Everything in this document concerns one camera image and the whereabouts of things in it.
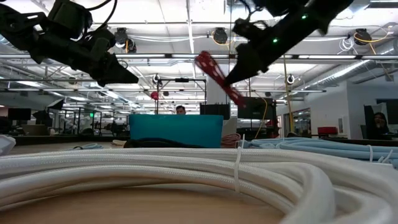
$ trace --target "red object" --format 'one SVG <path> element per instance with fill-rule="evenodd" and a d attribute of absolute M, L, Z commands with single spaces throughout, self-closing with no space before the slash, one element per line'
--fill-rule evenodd
<path fill-rule="evenodd" d="M 329 134 L 337 134 L 336 127 L 319 127 L 318 135 L 329 135 Z"/>
<path fill-rule="evenodd" d="M 159 99 L 159 94 L 157 92 L 152 92 L 150 94 L 150 97 L 154 100 L 158 100 Z"/>
<path fill-rule="evenodd" d="M 229 96 L 229 98 L 232 101 L 234 101 L 234 103 L 236 105 L 246 107 L 246 105 L 244 104 L 243 96 L 240 94 L 240 92 L 231 86 L 224 85 L 225 75 L 221 71 L 217 62 L 209 54 L 209 52 L 202 51 L 195 58 L 195 63 L 207 75 L 209 75 L 212 79 L 214 79 L 214 81 L 216 81 L 220 87 L 222 87 L 222 89 L 225 91 L 225 93 Z"/>

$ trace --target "black monitor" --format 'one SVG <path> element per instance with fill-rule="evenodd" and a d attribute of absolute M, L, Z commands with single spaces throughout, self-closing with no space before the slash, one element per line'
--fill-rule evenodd
<path fill-rule="evenodd" d="M 8 108 L 8 119 L 13 121 L 30 121 L 32 110 L 30 108 Z"/>
<path fill-rule="evenodd" d="M 47 111 L 38 111 L 33 114 L 33 117 L 36 118 L 36 124 L 44 124 L 47 127 L 52 127 L 52 119 Z"/>
<path fill-rule="evenodd" d="M 276 102 L 271 98 L 260 97 L 244 97 L 246 107 L 238 108 L 238 118 L 262 119 L 266 110 L 264 100 L 268 104 L 265 119 L 274 119 L 276 117 Z"/>
<path fill-rule="evenodd" d="M 224 120 L 231 117 L 231 105 L 200 105 L 200 115 L 222 115 Z"/>

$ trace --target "teal bin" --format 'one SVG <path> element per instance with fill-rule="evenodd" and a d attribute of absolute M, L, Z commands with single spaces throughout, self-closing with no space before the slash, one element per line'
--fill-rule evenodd
<path fill-rule="evenodd" d="M 206 148 L 221 147 L 223 117 L 219 115 L 131 114 L 131 139 L 162 138 Z"/>

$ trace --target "wall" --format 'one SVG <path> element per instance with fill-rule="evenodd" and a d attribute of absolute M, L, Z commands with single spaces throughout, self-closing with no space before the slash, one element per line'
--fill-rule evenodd
<path fill-rule="evenodd" d="M 396 84 L 372 84 L 375 84 L 375 82 L 359 85 L 349 83 L 347 86 L 349 126 L 352 139 L 362 139 L 361 125 L 365 125 L 364 105 L 376 105 L 377 99 L 398 99 L 398 86 Z"/>
<path fill-rule="evenodd" d="M 343 118 L 344 135 L 350 138 L 349 113 L 346 82 L 338 87 L 326 88 L 326 93 L 310 93 L 304 101 L 293 101 L 292 111 L 311 109 L 311 132 L 318 134 L 318 127 L 338 128 L 339 118 Z M 289 112 L 287 106 L 278 106 L 277 115 Z"/>

